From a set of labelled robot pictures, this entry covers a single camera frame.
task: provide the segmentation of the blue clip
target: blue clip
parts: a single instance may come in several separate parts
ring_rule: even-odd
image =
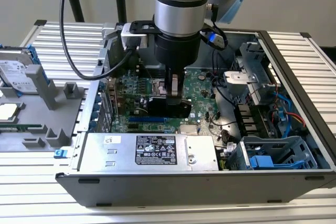
[[[273,164],[271,156],[253,156],[250,158],[251,167],[255,170],[283,170],[283,169],[306,169],[303,160],[296,161],[292,164]]]
[[[103,83],[102,81],[100,81],[99,84],[98,84],[99,91],[103,91],[104,88],[105,88],[105,83]]]
[[[33,57],[32,58],[33,63],[42,66],[39,58],[37,57],[37,52],[36,52],[35,47],[33,47],[31,44],[29,44],[27,46],[27,49],[29,50],[29,52],[31,53],[31,56]],[[50,80],[48,79],[48,77],[47,77],[46,73],[44,72],[44,70],[43,70],[43,76],[46,79],[47,84],[49,85],[50,84]]]
[[[55,150],[54,158],[56,159],[67,158],[67,153],[68,153],[67,150],[61,150],[61,149]]]
[[[287,120],[286,115],[285,115],[285,111],[283,110],[283,107],[279,107],[278,115],[279,115],[279,118],[280,118],[281,121],[286,121]]]

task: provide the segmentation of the warning label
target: warning label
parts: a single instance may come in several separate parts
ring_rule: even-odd
[[[175,136],[137,136],[138,165],[177,165]]]

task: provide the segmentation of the open computer chassis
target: open computer chassis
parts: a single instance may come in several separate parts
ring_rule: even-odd
[[[56,174],[78,203],[287,202],[335,185],[332,126],[307,94],[314,82],[335,79],[335,65],[306,33],[225,32],[226,50],[212,51],[202,43],[197,61],[186,68],[184,98],[193,106],[188,118],[148,114],[151,97],[165,94],[153,47],[140,50],[133,67],[90,83],[71,164]],[[94,74],[116,60],[112,52],[118,43],[106,41]],[[276,113],[268,119],[275,130],[266,118],[273,107]],[[292,118],[284,137],[289,111],[300,115],[305,127]],[[168,153],[174,156],[162,157]]]

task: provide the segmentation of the robotic arm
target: robotic arm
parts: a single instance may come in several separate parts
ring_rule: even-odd
[[[78,71],[69,55],[63,29],[64,0],[61,0],[60,31],[62,44],[74,72],[82,79],[97,80],[110,75],[115,68],[128,60],[132,50],[142,47],[143,40],[147,41],[148,34],[154,34],[155,57],[160,63],[165,65],[166,70],[166,98],[164,103],[162,99],[153,101],[153,104],[155,104],[153,107],[161,108],[165,105],[167,113],[164,116],[184,118],[189,115],[191,109],[191,104],[182,100],[184,68],[193,64],[197,59],[202,36],[200,31],[204,26],[204,18],[211,16],[212,21],[215,22],[218,15],[221,17],[230,12],[232,17],[237,12],[241,2],[242,0],[155,0],[154,22],[136,21],[132,24],[124,25],[122,32],[124,46],[132,40],[132,47],[128,47],[131,50],[129,50],[127,56],[107,73],[100,76],[87,77]],[[211,8],[214,6],[216,6],[215,18],[210,13]],[[224,33],[222,31],[219,31],[219,33],[224,39]],[[134,44],[134,37],[138,38],[138,44]]]
[[[236,2],[242,1],[155,0],[154,22],[162,32],[155,37],[155,57],[166,66],[167,104],[181,102],[184,68],[197,59],[204,18],[206,14],[210,17],[209,6],[217,5],[219,17],[222,17]]]

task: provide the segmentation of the black bracket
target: black bracket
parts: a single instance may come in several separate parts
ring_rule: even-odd
[[[161,34],[152,20],[137,20],[131,23],[130,33],[132,34]]]

